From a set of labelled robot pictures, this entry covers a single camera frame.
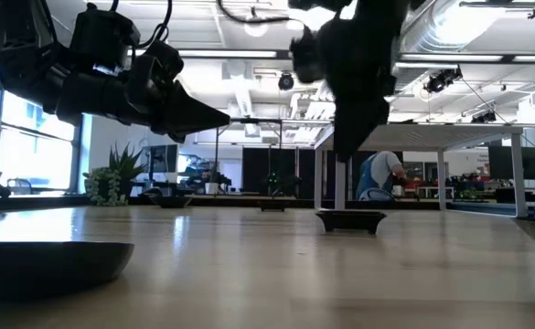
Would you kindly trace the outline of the black square mini plate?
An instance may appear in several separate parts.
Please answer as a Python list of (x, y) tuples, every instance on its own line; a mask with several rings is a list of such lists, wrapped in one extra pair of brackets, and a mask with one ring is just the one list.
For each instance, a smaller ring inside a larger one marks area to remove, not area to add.
[(289, 206), (289, 202), (287, 200), (270, 199), (270, 200), (261, 200), (258, 202), (258, 205), (259, 205), (261, 212), (265, 212), (265, 211), (284, 212), (286, 208)]
[(321, 219), (325, 232), (335, 229), (364, 230), (375, 235), (379, 223), (387, 217), (379, 211), (322, 209), (316, 212)]

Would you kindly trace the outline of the black teardrop mini plate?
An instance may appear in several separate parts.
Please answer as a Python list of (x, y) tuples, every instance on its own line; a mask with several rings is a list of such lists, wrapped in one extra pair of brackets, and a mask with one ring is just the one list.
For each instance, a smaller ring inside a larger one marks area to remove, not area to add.
[(0, 241), (0, 300), (65, 295), (116, 280), (134, 244)]

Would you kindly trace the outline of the black gantry frame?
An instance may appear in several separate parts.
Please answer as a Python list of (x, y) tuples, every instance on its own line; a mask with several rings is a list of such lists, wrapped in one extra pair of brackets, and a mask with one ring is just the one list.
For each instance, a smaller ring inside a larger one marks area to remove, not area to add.
[[(278, 136), (278, 141), (279, 143), (275, 144), (279, 147), (279, 150), (281, 151), (281, 148), (282, 148), (282, 134), (283, 134), (283, 121), (282, 119), (262, 119), (262, 118), (252, 118), (252, 117), (241, 117), (241, 118), (231, 118), (230, 119), (230, 123), (226, 126), (224, 126), (223, 128), (220, 127), (220, 128), (216, 128), (216, 135), (215, 135), (215, 160), (214, 160), (214, 166), (213, 166), (213, 171), (212, 171), (212, 175), (211, 175), (211, 181), (213, 183), (218, 183), (219, 181), (219, 175), (218, 175), (218, 169), (219, 169), (219, 137), (225, 132), (227, 131), (230, 126), (233, 124), (233, 123), (240, 123), (240, 124), (253, 124), (253, 125), (260, 125), (262, 123), (264, 124), (267, 124), (267, 125), (271, 125), (272, 123), (273, 124), (278, 124), (279, 125), (279, 131), (275, 131), (276, 132), (276, 135)], [(263, 146), (267, 145), (268, 146), (268, 151), (267, 151), (267, 175), (265, 177), (265, 184), (267, 186), (267, 196), (268, 197), (274, 197), (273, 194), (272, 194), (272, 187), (269, 185), (270, 184), (270, 181), (269, 181), (269, 177), (271, 176), (271, 173), (272, 173), (272, 167), (271, 167), (271, 151), (272, 151), (272, 146), (273, 146), (273, 143), (264, 143)]]

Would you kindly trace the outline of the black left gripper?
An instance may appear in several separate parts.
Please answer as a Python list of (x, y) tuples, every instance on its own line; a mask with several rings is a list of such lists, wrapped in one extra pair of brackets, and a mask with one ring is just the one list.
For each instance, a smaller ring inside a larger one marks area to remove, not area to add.
[(83, 113), (114, 119), (124, 125), (143, 125), (177, 143), (221, 135), (228, 128), (230, 116), (191, 97), (182, 84), (179, 84), (179, 131), (171, 121), (170, 103), (176, 99), (176, 77), (182, 69), (183, 60), (178, 51), (156, 41), (135, 58), (129, 70), (118, 76), (71, 73), (64, 80), (56, 115), (73, 125), (79, 123)]

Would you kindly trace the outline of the small green potted plant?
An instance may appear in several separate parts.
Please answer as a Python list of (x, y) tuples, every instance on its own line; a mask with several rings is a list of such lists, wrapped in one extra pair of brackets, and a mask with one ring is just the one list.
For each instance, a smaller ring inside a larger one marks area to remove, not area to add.
[(117, 145), (110, 148), (108, 164), (83, 173), (86, 195), (94, 206), (127, 206), (134, 180), (147, 164), (138, 164), (142, 151), (129, 149), (127, 144), (120, 152)]

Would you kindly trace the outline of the ceiling light strip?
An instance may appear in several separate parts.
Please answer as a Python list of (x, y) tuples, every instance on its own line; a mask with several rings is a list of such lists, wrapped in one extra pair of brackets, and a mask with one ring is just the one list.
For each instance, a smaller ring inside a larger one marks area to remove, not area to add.
[(500, 55), (468, 55), (468, 54), (402, 54), (401, 60), (406, 61), (446, 61), (446, 62), (494, 62), (500, 61)]
[(180, 49), (185, 58), (267, 58), (289, 59), (286, 50)]

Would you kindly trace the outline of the black partition screen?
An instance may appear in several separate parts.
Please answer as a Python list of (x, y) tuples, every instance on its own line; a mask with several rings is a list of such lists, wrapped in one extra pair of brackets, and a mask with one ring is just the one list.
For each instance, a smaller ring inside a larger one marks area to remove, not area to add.
[(242, 190), (260, 196), (314, 198), (315, 152), (309, 149), (242, 150)]

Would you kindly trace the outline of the person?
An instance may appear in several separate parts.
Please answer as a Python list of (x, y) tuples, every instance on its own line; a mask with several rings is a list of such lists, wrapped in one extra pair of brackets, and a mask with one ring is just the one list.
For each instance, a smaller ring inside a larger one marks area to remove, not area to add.
[(214, 172), (211, 170), (203, 170), (200, 175), (197, 176), (191, 176), (188, 181), (187, 185), (190, 189), (194, 190), (195, 194), (205, 194), (205, 184), (206, 183), (218, 183), (219, 184), (219, 192), (218, 194), (223, 194), (224, 189), (222, 188), (222, 182), (223, 182), (223, 176), (221, 172)]
[(359, 201), (390, 201), (393, 199), (393, 179), (404, 179), (405, 176), (403, 165), (394, 152), (376, 152), (360, 167), (355, 197)]

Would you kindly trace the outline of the silver ventilation duct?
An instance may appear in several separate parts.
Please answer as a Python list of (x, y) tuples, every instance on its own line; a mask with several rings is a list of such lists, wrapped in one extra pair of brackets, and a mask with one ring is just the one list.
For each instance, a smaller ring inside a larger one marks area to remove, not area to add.
[(484, 29), (475, 26), (472, 10), (463, 0), (430, 0), (401, 35), (401, 53), (456, 52), (478, 38)]

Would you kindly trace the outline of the grey office chair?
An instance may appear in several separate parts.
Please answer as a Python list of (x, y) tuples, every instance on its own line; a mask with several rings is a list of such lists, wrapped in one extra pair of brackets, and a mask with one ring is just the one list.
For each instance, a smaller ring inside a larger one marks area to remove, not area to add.
[(31, 183), (23, 178), (9, 178), (6, 182), (6, 187), (14, 195), (32, 195), (33, 186)]

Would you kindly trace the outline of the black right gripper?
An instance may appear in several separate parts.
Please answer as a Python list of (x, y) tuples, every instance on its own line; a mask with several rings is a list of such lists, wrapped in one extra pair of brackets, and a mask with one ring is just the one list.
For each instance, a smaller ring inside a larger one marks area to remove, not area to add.
[(293, 69), (302, 82), (325, 80), (335, 96), (333, 150), (345, 163), (379, 125), (387, 123), (395, 78), (393, 45), (398, 38), (394, 13), (332, 16), (318, 30), (306, 28), (289, 45)]

